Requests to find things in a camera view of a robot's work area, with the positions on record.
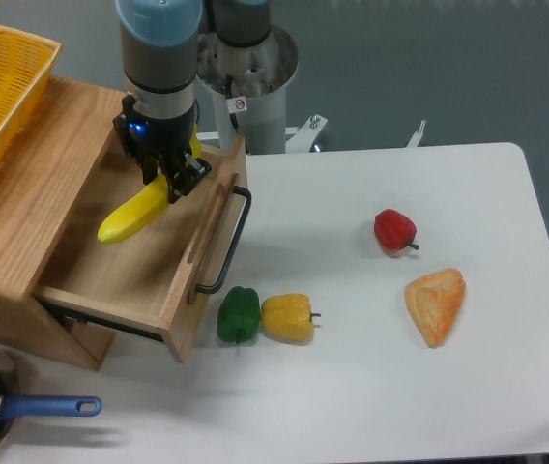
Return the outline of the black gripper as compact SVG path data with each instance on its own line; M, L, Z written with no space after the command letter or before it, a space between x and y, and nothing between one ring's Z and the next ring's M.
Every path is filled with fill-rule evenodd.
M195 120L192 104L177 117L158 119L146 116L137 109L138 100L127 94L122 98L122 112L113 119L121 145L142 170L144 185L164 173L167 181L167 200L176 203L188 196L212 170L202 158L195 157L189 146Z

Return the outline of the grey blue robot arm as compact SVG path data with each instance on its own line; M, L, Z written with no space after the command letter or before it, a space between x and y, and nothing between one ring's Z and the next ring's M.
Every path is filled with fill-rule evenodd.
M195 88L213 95L222 142L239 134L252 154L285 148L284 67L294 63L267 1L119 1L127 93L114 129L143 182L162 178L169 203L210 172L189 146Z

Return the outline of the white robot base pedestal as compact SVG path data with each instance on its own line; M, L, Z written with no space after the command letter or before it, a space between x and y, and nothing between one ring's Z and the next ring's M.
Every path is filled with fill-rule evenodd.
M219 147L231 148L236 136L251 155L308 153L328 123L313 114L287 130L287 87L299 66L292 37L273 25L259 44L234 47L217 34L199 41L197 75L212 97Z

